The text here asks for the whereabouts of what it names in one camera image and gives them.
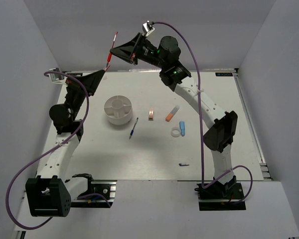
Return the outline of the blue ballpoint pen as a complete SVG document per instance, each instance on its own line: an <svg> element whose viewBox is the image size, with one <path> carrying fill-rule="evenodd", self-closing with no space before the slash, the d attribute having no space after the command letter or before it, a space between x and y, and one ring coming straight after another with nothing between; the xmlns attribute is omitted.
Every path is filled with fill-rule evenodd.
<svg viewBox="0 0 299 239"><path fill-rule="evenodd" d="M134 134L134 130L135 130L135 127L136 127L136 125L138 123L138 120L139 120L139 117L137 117L136 120L135 120L135 123L134 123L133 128L132 128L132 130L130 132L130 135L129 135L129 139L131 139L132 136L133 136L133 134Z"/></svg>

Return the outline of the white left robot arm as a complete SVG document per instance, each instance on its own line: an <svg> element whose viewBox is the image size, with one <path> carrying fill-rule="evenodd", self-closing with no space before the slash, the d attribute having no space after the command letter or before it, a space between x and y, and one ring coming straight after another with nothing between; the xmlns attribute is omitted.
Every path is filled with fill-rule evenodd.
<svg viewBox="0 0 299 239"><path fill-rule="evenodd" d="M76 117L86 97L96 92L104 74L105 70L99 70L77 76L76 81L67 78L65 102L53 105L49 110L57 131L57 149L49 153L37 176L26 182L29 210L33 217L65 217L72 201L81 196L89 199L95 194L92 175L83 173L66 178L66 171L84 132L83 120Z"/></svg>

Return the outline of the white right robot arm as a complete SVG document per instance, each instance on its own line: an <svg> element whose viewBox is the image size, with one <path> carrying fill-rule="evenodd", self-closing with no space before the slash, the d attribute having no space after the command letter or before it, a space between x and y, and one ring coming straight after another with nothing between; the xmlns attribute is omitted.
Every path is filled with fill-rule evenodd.
<svg viewBox="0 0 299 239"><path fill-rule="evenodd" d="M203 135L203 143L212 153L215 182L210 186L200 186L199 192L228 198L236 184L236 176L232 171L231 144L238 116L234 111L222 109L198 88L191 73L179 61L181 49L176 38L164 36L159 46L155 47L144 34L138 33L131 41L111 48L110 53L130 64L136 65L142 60L160 68L162 82L202 115L208 128Z"/></svg>

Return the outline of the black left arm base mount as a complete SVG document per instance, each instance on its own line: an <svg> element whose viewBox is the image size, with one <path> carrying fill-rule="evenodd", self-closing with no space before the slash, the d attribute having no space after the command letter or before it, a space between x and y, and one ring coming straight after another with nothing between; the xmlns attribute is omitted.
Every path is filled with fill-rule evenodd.
<svg viewBox="0 0 299 239"><path fill-rule="evenodd" d="M95 180L87 173L75 174L65 181L72 208L110 208L116 185L116 181Z"/></svg>

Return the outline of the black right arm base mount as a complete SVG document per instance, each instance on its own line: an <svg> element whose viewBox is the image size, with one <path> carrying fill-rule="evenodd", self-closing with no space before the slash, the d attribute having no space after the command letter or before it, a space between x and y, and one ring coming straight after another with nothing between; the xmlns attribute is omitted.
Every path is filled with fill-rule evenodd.
<svg viewBox="0 0 299 239"><path fill-rule="evenodd" d="M244 193L241 183L236 176L226 184L215 182L206 189L202 184L197 184L194 189L198 196L200 211L244 211L246 204L243 200Z"/></svg>

